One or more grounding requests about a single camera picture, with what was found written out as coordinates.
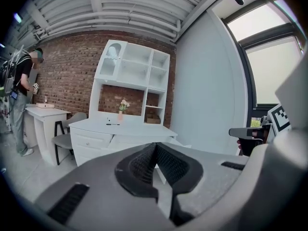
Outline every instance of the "gray jeans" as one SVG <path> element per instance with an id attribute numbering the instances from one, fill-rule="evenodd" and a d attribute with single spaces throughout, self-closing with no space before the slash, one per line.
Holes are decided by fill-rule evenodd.
<path id="1" fill-rule="evenodd" d="M 13 135 L 16 141 L 16 149 L 20 155 L 27 152 L 27 145 L 24 143 L 24 113 L 26 108 L 27 97 L 18 92 L 15 100 L 9 97 L 10 102 L 10 120 Z"/>

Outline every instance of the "black rubber pad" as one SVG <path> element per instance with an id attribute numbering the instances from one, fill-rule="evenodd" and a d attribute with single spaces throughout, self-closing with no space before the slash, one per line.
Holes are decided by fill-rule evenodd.
<path id="1" fill-rule="evenodd" d="M 224 166 L 224 167 L 230 167 L 230 168 L 237 169 L 237 170 L 240 170 L 240 171 L 242 171 L 245 167 L 245 165 L 243 165 L 243 164 L 236 164 L 236 163 L 232 163 L 232 162 L 223 162 L 221 165 Z"/>
<path id="2" fill-rule="evenodd" d="M 65 224 L 88 190 L 89 186 L 75 184 L 49 211 L 48 216 L 61 224 Z"/>

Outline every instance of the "black t-shirt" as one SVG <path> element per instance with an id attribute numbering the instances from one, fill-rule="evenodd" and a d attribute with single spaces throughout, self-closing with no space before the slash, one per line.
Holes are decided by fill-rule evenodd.
<path id="1" fill-rule="evenodd" d="M 19 64 L 16 67 L 14 85 L 16 85 L 20 81 L 22 74 L 28 75 L 28 77 L 29 77 L 30 71 L 31 71 L 32 65 L 33 65 L 32 59 L 31 59 L 29 54 L 22 56 L 19 59 L 18 62 L 19 62 Z M 18 83 L 17 90 L 19 90 L 25 96 L 27 95 L 26 88 L 24 88 L 20 82 Z"/>

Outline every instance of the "white desk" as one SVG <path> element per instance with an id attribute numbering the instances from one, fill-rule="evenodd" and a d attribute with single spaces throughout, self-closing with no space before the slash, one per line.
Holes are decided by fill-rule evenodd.
<path id="1" fill-rule="evenodd" d="M 106 125 L 105 119 L 70 124 L 77 165 L 90 159 L 152 142 L 172 142 L 177 134 L 162 125 L 124 123 Z"/>
<path id="2" fill-rule="evenodd" d="M 54 123 L 66 120 L 69 111 L 49 108 L 27 107 L 25 114 L 25 133 L 30 146 L 37 142 L 42 158 L 51 165 L 56 166 L 54 143 Z M 69 151 L 58 148 L 59 161 L 62 161 Z"/>

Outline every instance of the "gray chair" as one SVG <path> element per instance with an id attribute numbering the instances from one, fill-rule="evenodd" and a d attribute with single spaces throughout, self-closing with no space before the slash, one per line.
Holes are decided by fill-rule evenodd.
<path id="1" fill-rule="evenodd" d="M 58 146 L 69 150 L 71 155 L 73 155 L 73 146 L 72 146 L 72 141 L 71 141 L 71 135 L 69 134 L 69 124 L 77 121 L 81 121 L 87 119 L 87 114 L 83 112 L 78 112 L 74 114 L 70 119 L 64 120 L 64 121 L 56 121 L 54 124 L 54 137 L 52 139 L 52 142 L 54 142 L 54 149 L 56 152 L 56 159 L 57 159 L 57 164 L 59 165 L 59 156 L 58 156 Z M 60 125 L 62 134 L 58 135 L 58 125 Z"/>

